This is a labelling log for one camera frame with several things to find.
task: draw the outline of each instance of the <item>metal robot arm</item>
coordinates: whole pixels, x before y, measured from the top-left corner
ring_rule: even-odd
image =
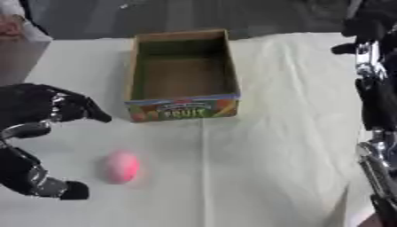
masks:
[[[86,184],[50,177],[30,153],[14,147],[11,138],[44,136],[54,122],[112,118],[81,94],[48,85],[23,83],[0,87],[0,184],[27,196],[85,200]]]

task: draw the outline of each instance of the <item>person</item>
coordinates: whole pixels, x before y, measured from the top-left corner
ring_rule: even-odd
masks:
[[[26,39],[48,42],[52,38],[26,18],[19,0],[0,0],[0,41]]]

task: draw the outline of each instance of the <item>white cloth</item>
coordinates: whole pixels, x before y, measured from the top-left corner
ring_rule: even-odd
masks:
[[[25,17],[25,11],[18,0],[0,0],[0,12],[3,15]],[[44,34],[28,20],[23,24],[22,32],[30,42],[48,42],[52,40],[51,37]]]
[[[87,201],[27,198],[0,189],[2,227],[339,227],[369,206],[356,164],[361,102],[351,56],[335,34],[230,42],[242,89],[234,118],[130,123],[122,104],[130,40],[56,41],[28,82],[93,97],[108,124],[75,121],[15,141],[53,176],[90,185]],[[98,175],[117,149],[142,171],[124,185]]]

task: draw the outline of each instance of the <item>floor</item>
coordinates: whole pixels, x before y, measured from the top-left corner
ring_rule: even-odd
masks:
[[[56,39],[223,27],[232,39],[339,31],[345,0],[30,0],[35,21]]]

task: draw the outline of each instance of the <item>cardboard box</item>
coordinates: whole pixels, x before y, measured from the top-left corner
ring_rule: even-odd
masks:
[[[136,37],[125,94],[132,121],[233,116],[239,98],[225,30]]]

